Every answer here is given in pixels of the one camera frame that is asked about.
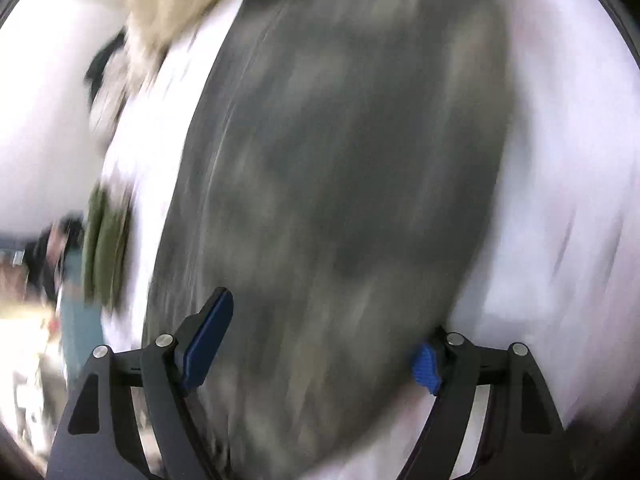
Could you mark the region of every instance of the gray garment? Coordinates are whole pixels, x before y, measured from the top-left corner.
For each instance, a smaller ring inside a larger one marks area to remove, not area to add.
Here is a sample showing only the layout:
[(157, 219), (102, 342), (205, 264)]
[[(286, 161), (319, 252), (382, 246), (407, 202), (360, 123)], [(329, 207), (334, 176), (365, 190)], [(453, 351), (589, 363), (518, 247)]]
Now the gray garment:
[(198, 398), (240, 478), (354, 442), (481, 241), (510, 104), (495, 0), (246, 0), (186, 137), (146, 341), (216, 286)]

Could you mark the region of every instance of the round metal bolt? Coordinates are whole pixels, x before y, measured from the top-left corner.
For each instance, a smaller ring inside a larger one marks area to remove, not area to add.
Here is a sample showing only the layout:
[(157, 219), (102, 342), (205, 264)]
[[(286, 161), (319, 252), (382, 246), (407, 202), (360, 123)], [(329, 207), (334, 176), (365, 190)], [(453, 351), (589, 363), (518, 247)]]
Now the round metal bolt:
[(94, 348), (94, 357), (100, 358), (104, 357), (109, 353), (109, 349), (105, 345), (100, 345)]
[(522, 343), (516, 343), (513, 345), (513, 353), (519, 356), (525, 356), (529, 353), (529, 349)]
[(170, 334), (162, 334), (156, 338), (158, 346), (169, 346), (174, 341), (174, 337)]
[(451, 332), (447, 334), (447, 343), (451, 346), (460, 346), (465, 342), (465, 337), (460, 335), (458, 332)]

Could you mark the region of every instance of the white wall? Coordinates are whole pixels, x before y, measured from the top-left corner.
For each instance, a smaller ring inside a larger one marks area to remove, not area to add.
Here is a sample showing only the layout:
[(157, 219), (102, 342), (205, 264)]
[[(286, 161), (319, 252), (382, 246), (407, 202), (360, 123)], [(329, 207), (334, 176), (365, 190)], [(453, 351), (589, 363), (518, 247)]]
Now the white wall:
[(85, 208), (102, 153), (83, 78), (123, 24), (122, 0), (20, 0), (0, 28), (0, 233)]

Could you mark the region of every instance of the dark gray cloth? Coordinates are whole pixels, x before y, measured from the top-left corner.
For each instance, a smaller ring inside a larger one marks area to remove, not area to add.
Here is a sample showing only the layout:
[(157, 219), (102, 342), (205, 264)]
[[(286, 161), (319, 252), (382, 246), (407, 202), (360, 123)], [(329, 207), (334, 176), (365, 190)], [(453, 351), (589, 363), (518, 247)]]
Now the dark gray cloth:
[(488, 223), (510, 114), (495, 0), (246, 0), (186, 137), (146, 342), (216, 286), (198, 418), (235, 474), (294, 478), (409, 378)]

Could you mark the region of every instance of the folded green cloth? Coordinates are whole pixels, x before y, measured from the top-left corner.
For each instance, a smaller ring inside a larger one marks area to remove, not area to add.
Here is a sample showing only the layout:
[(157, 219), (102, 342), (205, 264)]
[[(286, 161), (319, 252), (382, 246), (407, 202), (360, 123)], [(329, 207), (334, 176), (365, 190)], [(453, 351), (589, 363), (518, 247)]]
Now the folded green cloth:
[(130, 192), (97, 187), (89, 203), (82, 248), (82, 288), (86, 300), (117, 307), (129, 237)]

